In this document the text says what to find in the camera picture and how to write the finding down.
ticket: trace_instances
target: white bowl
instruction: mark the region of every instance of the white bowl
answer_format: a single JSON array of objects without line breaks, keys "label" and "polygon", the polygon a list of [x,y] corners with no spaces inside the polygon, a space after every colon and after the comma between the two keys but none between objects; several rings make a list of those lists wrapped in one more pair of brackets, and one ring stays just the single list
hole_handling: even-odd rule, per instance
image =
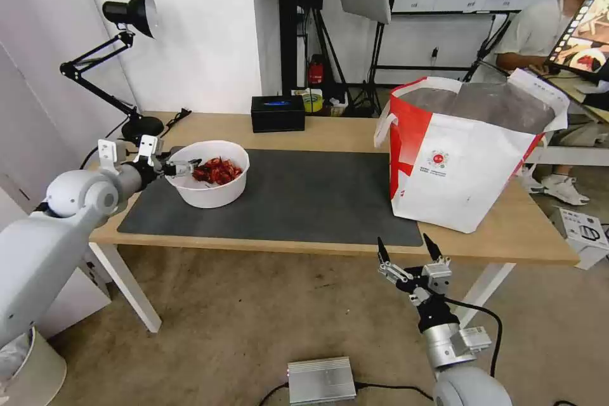
[{"label": "white bowl", "polygon": [[202,159],[202,164],[209,159],[222,157],[230,160],[243,170],[237,178],[227,184],[209,187],[208,183],[197,181],[192,176],[175,176],[165,178],[178,189],[180,196],[191,206],[200,208],[214,208],[227,205],[235,201],[246,188],[246,175],[249,169],[249,156],[240,145],[230,141],[202,141],[186,146],[173,154],[169,160]]}]

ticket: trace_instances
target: shopping bag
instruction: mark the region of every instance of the shopping bag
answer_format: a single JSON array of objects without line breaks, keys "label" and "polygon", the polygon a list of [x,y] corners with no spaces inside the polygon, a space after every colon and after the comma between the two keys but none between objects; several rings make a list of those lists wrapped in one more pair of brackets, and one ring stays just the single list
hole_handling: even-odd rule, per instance
[{"label": "shopping bag", "polygon": [[424,77],[391,92],[374,144],[390,132],[398,217],[476,230],[545,132],[566,128],[568,98],[523,70],[505,84]]}]

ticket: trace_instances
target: concrete floor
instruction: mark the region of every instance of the concrete floor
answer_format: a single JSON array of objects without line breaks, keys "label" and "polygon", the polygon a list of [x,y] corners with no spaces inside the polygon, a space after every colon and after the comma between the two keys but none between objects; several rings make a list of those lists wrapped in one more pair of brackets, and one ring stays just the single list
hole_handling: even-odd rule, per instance
[{"label": "concrete floor", "polygon": [[[576,174],[590,210],[609,220],[607,170]],[[544,207],[555,202],[538,198]],[[148,333],[113,289],[111,305],[51,340],[68,363],[52,406],[257,405],[285,381],[288,362],[341,355],[351,357],[355,379],[432,389],[416,311],[376,272],[375,258],[120,250],[163,326]],[[450,295],[458,299],[481,265],[453,267]],[[609,262],[588,272],[518,265],[488,306],[504,322],[497,377],[515,405],[608,403]],[[491,319],[473,323],[494,339]],[[478,365],[488,369],[490,356]],[[285,390],[268,402],[287,404]],[[374,389],[357,404],[430,403]]]}]

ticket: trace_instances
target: black tissue box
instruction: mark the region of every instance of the black tissue box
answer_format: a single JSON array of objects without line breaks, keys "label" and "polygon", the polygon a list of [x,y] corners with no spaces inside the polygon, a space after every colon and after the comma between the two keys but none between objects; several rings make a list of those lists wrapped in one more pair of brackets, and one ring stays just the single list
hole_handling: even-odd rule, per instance
[{"label": "black tissue box", "polygon": [[300,95],[252,97],[254,133],[304,130],[304,105]]}]

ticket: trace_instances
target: black mat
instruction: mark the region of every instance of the black mat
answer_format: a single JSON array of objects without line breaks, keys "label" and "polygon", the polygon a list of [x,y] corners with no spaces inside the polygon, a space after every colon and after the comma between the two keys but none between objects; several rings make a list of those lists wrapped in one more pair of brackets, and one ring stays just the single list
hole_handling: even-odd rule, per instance
[{"label": "black mat", "polygon": [[199,209],[166,179],[152,183],[122,233],[230,239],[421,246],[416,222],[389,200],[387,154],[248,150],[244,193],[227,206]]}]

